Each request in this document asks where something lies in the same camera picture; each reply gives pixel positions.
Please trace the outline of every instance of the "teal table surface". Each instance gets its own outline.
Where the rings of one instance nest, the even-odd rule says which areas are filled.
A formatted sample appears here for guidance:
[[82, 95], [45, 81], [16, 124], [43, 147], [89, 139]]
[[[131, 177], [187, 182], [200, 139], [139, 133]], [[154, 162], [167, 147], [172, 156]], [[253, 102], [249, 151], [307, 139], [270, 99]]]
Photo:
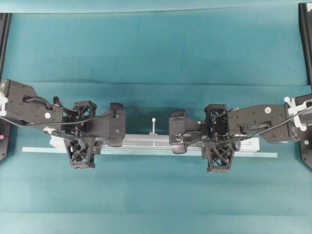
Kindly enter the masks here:
[[284, 5], [306, 0], [2, 0], [5, 13], [114, 13]]
[[[121, 102], [127, 133], [168, 133], [175, 109], [281, 104], [311, 93], [297, 5], [127, 14], [14, 14], [2, 80], [63, 105]], [[74, 170], [38, 130], [12, 129], [0, 162], [0, 233], [312, 232], [312, 171], [297, 143], [277, 158], [237, 157], [229, 173], [187, 156], [96, 156]]]

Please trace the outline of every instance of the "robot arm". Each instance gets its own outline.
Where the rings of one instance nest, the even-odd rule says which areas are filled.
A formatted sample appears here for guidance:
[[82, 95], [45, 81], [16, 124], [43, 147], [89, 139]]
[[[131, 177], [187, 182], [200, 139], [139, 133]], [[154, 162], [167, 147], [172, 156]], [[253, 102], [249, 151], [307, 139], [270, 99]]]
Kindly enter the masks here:
[[308, 128], [312, 123], [312, 95], [291, 100], [286, 97], [285, 102], [235, 110], [228, 110], [223, 104], [210, 104], [205, 108], [203, 121], [192, 120], [185, 110], [177, 110], [169, 118], [173, 153], [183, 154], [187, 146], [202, 142], [208, 172], [228, 172], [242, 140], [259, 135], [269, 143], [288, 143], [299, 141], [304, 132], [312, 134]]
[[96, 116], [91, 101], [75, 102], [72, 109], [62, 106], [58, 97], [53, 104], [38, 97], [29, 85], [6, 80], [0, 85], [0, 118], [20, 127], [42, 129], [46, 134], [64, 138], [70, 165], [76, 169], [94, 168], [94, 154], [100, 154], [103, 140], [122, 146], [125, 137], [125, 111], [120, 103]]

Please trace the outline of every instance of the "black cable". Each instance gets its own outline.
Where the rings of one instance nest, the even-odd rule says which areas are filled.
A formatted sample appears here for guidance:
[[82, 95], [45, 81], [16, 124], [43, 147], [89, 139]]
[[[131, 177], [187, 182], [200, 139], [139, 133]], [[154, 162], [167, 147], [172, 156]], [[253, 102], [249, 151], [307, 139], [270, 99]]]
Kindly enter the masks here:
[[19, 126], [19, 127], [34, 127], [34, 126], [41, 126], [41, 125], [48, 125], [48, 124], [61, 124], [61, 125], [69, 125], [69, 124], [79, 124], [79, 123], [85, 123], [85, 122], [89, 122], [93, 119], [96, 119], [96, 118], [100, 118], [100, 117], [105, 117], [105, 116], [109, 116], [109, 114], [106, 114], [106, 115], [101, 115], [101, 116], [98, 116], [98, 117], [92, 117], [92, 118], [88, 118], [88, 119], [85, 119], [85, 120], [80, 120], [80, 121], [75, 121], [75, 122], [46, 122], [46, 123], [32, 123], [32, 124], [25, 124], [25, 125], [22, 125], [22, 124], [19, 124], [19, 123], [16, 123], [14, 121], [11, 121], [7, 118], [4, 118], [2, 116], [0, 116], [0, 119], [3, 119], [11, 124], [14, 124], [16, 126]]

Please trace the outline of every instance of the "metal bracket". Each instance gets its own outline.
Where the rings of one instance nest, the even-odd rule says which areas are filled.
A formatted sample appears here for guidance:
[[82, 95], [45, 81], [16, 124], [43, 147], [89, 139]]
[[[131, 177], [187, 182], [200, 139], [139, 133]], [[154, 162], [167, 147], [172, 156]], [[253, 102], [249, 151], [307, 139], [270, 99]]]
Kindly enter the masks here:
[[[0, 14], [0, 80], [3, 70], [6, 42], [9, 33], [10, 17], [11, 14], [4, 13]], [[0, 120], [0, 161], [7, 156], [10, 133], [11, 133], [11, 124], [7, 123], [4, 120]]]
[[299, 133], [301, 160], [312, 169], [312, 126], [307, 131]]

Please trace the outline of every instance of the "screw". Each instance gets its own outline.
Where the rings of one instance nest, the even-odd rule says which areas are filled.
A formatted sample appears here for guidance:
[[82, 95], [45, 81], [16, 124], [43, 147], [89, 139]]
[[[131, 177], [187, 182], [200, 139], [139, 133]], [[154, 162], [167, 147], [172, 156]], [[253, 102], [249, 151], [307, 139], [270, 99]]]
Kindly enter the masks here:
[[46, 112], [46, 113], [44, 114], [44, 117], [45, 117], [45, 118], [51, 118], [51, 114], [50, 114], [49, 112]]
[[264, 112], [267, 113], [267, 114], [271, 113], [271, 111], [272, 111], [272, 109], [270, 107], [266, 107], [264, 109]]

